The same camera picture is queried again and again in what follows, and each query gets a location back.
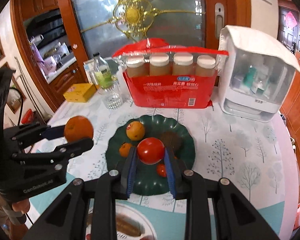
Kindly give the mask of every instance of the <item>orange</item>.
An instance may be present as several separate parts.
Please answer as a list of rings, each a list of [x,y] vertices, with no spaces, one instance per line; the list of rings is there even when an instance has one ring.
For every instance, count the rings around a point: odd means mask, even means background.
[[[86,137],[93,139],[93,126],[86,117],[78,115],[68,120],[63,134],[68,142]]]
[[[132,147],[133,145],[131,143],[124,143],[121,145],[120,149],[119,149],[119,153],[122,157],[126,158],[128,157],[129,155],[129,151],[130,151],[130,148]]]
[[[131,141],[140,141],[145,136],[146,130],[141,122],[133,121],[128,124],[126,133]]]

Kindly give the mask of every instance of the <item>green label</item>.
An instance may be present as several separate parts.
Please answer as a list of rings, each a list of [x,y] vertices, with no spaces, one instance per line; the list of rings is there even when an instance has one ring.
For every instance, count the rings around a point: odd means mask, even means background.
[[[102,88],[108,88],[112,85],[111,72],[109,70],[95,72],[95,75]]]

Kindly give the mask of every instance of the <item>glass door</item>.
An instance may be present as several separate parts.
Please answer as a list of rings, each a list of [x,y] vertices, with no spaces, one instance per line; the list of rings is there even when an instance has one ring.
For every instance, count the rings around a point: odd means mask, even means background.
[[[250,0],[58,0],[79,66],[144,37],[218,49],[226,24],[250,26]]]

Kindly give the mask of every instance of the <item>glass cup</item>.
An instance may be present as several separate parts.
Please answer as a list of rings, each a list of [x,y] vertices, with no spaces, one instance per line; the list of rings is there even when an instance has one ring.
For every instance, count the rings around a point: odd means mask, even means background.
[[[102,101],[109,110],[117,109],[123,104],[120,88],[116,83],[109,88],[99,89],[98,93],[102,96]]]

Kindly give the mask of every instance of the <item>plate with food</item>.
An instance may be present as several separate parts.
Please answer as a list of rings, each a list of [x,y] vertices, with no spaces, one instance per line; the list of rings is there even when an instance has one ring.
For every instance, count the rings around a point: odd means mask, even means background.
[[[194,140],[187,128],[173,118],[143,115],[119,127],[110,138],[106,151],[109,171],[115,169],[119,161],[125,161],[131,146],[137,147],[137,173],[132,192],[138,195],[159,195],[169,191],[162,160],[165,147],[171,147],[175,157],[183,160],[187,169],[194,164]]]
[[[91,240],[92,214],[93,207],[89,208],[87,217],[87,240]],[[115,224],[118,240],[157,240],[157,234],[150,221],[141,212],[123,203],[115,204]]]

